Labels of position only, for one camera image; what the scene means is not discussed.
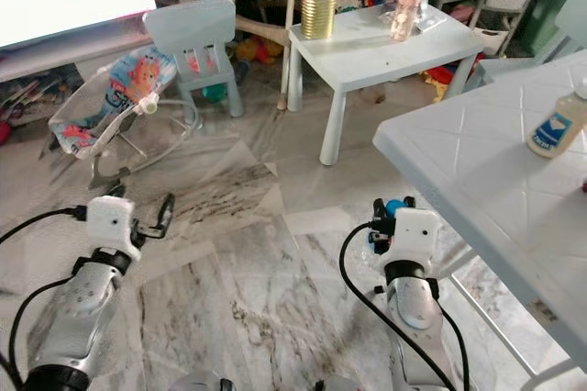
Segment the large white plastic table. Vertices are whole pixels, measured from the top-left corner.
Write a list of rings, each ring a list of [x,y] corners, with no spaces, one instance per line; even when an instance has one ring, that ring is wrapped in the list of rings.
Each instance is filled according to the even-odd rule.
[[[381,123],[378,149],[587,374],[587,130],[555,159],[526,145],[587,79],[587,50]]]

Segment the grey robot left leg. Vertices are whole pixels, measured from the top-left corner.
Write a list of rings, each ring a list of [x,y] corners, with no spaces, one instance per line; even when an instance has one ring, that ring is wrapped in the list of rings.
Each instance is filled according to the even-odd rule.
[[[167,391],[238,391],[234,382],[211,371],[200,370],[176,379]]]

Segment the grey robot leg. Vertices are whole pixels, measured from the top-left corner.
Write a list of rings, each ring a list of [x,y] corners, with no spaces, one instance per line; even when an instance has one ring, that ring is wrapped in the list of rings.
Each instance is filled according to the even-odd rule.
[[[211,371],[200,370],[176,379],[167,391],[238,391],[234,382]]]
[[[326,379],[318,380],[312,391],[361,391],[361,388],[351,379],[331,375]]]

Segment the dark green bin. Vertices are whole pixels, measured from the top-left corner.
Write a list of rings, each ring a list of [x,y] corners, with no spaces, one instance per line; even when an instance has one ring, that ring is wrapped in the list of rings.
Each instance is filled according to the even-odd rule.
[[[555,17],[566,0],[531,0],[520,27],[513,34],[504,55],[532,57],[555,34]]]

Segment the green toy ball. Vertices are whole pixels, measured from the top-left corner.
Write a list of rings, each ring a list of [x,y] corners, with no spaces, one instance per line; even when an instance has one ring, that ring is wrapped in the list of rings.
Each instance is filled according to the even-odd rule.
[[[202,97],[210,103],[221,103],[227,98],[226,84],[213,84],[201,90]]]

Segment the red yellow toy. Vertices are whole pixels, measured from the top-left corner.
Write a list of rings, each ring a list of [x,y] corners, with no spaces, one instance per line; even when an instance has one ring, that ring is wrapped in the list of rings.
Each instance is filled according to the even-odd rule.
[[[445,100],[446,96],[448,96],[449,85],[457,70],[458,67],[453,67],[453,65],[439,65],[439,67],[427,69],[427,71],[420,73],[425,84],[432,85],[436,89],[436,97],[433,98],[433,102],[437,103]]]

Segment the white child table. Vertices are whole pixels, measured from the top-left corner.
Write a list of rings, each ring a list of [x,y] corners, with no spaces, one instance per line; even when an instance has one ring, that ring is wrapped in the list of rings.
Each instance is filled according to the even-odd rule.
[[[394,41],[389,26],[381,21],[381,13],[378,6],[369,6],[338,14],[334,31],[326,39],[305,38],[299,25],[288,30],[290,60],[284,74],[288,81],[288,110],[302,109],[303,61],[334,92],[326,135],[320,145],[319,161],[327,167],[338,161],[349,92],[458,61],[458,69],[444,94],[457,96],[464,93],[472,67],[482,54],[482,39],[449,15],[441,14],[441,21],[423,33]]]

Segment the clear plastic packaging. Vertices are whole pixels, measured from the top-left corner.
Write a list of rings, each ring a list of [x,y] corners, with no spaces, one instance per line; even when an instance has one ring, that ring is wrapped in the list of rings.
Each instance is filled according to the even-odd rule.
[[[394,9],[395,0],[389,0],[382,5],[382,13],[379,18],[384,25],[390,26],[390,14],[394,12]],[[422,0],[419,5],[418,17],[416,17],[415,28],[423,33],[423,31],[429,31],[432,27],[440,25],[445,20],[449,20],[448,14],[429,4],[428,0]]]

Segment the gold tin can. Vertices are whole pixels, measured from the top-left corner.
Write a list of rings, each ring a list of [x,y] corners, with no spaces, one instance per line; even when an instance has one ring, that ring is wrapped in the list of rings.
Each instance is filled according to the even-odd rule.
[[[309,41],[327,39],[334,33],[337,0],[302,0],[303,38]]]

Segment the low television stand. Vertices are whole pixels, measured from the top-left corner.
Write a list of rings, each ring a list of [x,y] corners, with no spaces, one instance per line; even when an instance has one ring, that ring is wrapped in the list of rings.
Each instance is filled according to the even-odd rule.
[[[151,43],[139,15],[95,23],[4,50],[0,56],[0,80],[20,79],[67,64],[75,65],[83,79],[88,79],[117,57]]]

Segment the light blue child chair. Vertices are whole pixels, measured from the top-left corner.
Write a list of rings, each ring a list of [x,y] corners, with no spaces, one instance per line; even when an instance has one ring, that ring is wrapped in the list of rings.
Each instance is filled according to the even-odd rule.
[[[512,79],[523,71],[587,50],[587,0],[566,0],[554,18],[555,34],[533,57],[496,57],[478,61],[465,92],[478,86]]]
[[[222,84],[226,86],[230,116],[244,114],[226,47],[235,36],[235,18],[232,0],[200,0],[143,14],[152,43],[171,55],[179,68],[175,86],[182,102],[193,103],[196,90]]]

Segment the clear bottle blue cap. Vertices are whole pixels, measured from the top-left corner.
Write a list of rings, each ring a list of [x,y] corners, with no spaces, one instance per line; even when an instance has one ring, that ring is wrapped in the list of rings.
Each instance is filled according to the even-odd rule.
[[[387,199],[387,201],[385,201],[385,199],[384,199],[384,203],[386,205],[386,220],[385,220],[385,222],[391,223],[391,241],[393,241],[393,236],[395,233],[395,211],[400,209],[400,207],[411,207],[412,204],[414,203],[414,198],[409,196],[406,199],[393,198],[393,199]],[[366,245],[368,245],[368,248],[371,251],[371,245],[369,244],[369,241],[368,241],[369,232],[370,232],[370,228],[368,228],[368,232],[366,232]],[[378,264],[379,257],[382,257],[382,255],[376,255],[376,253],[372,252],[372,256],[370,257],[370,265],[372,265],[373,268],[377,268],[377,266],[379,265]]]

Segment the colourful baby bouncer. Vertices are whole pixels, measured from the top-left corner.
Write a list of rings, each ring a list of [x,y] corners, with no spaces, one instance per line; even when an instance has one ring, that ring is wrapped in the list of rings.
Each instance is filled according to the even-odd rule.
[[[171,55],[139,48],[97,69],[50,116],[53,144],[91,164],[89,188],[163,160],[198,128],[193,103],[163,98],[177,75]]]

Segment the grey robot right leg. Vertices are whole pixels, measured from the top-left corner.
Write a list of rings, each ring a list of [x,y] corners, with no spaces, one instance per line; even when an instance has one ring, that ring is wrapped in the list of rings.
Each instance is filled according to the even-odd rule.
[[[312,391],[361,391],[361,388],[351,379],[331,375],[326,379],[318,380]]]

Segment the white bottle blue label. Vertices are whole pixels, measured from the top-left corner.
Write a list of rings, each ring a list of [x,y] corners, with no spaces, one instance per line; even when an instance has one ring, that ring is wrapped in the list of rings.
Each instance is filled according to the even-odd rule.
[[[537,156],[554,159],[573,144],[584,127],[587,127],[587,77],[576,82],[574,93],[558,98],[526,143]]]

